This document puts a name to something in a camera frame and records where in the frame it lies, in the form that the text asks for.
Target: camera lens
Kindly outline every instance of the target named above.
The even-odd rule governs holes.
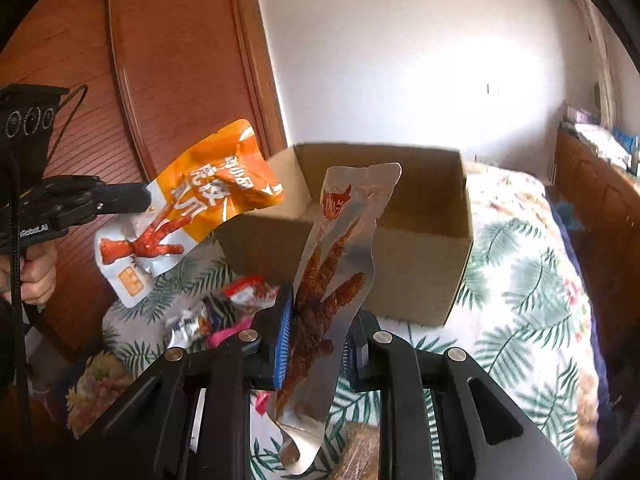
[[[16,110],[6,120],[6,127],[4,129],[4,132],[6,133],[6,136],[9,137],[10,139],[16,133],[18,133],[18,129],[20,129],[20,120],[21,119],[22,118],[20,117],[20,112],[18,110]]]
[[[53,108],[47,108],[47,111],[44,112],[42,116],[42,127],[46,130],[51,126],[53,122]]]
[[[40,123],[40,109],[37,106],[29,108],[29,111],[24,117],[24,133],[31,135],[36,131],[38,124]]]

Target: human hand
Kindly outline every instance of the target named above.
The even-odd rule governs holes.
[[[22,300],[30,304],[43,304],[56,288],[56,246],[53,241],[43,242],[27,248],[26,261],[20,259]],[[9,286],[10,260],[0,255],[0,292],[11,301]]]

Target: leaf print bedding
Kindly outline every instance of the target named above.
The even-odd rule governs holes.
[[[466,172],[474,247],[449,319],[435,329],[390,319],[380,325],[419,349],[466,349],[574,466],[578,478],[590,478],[598,445],[598,378],[589,298],[566,255],[542,184],[481,164],[467,164]],[[105,342],[136,377],[163,350],[164,319],[232,276],[219,245],[208,238],[158,278],[153,299],[133,309],[113,305],[103,321]],[[225,304],[218,307],[232,325],[234,313]],[[425,403],[441,474],[428,392]],[[312,466],[296,478],[327,478],[346,446],[349,420],[377,425],[380,394],[355,393],[341,376],[324,443]],[[278,459],[280,431],[253,409],[250,423],[254,478],[289,478]]]

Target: cardboard box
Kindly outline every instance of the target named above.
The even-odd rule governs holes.
[[[235,272],[268,283],[292,281],[319,215],[322,181],[331,166],[399,162],[402,176],[373,244],[376,277],[364,308],[379,316],[442,325],[472,245],[471,214],[460,154],[411,146],[300,144],[268,161],[285,199],[235,216],[219,240]]]

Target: curtain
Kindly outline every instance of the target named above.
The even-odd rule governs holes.
[[[605,19],[591,0],[572,0],[580,13],[591,37],[593,55],[598,72],[600,89],[600,125],[607,130],[618,126],[618,102],[611,76],[609,52],[604,28]]]

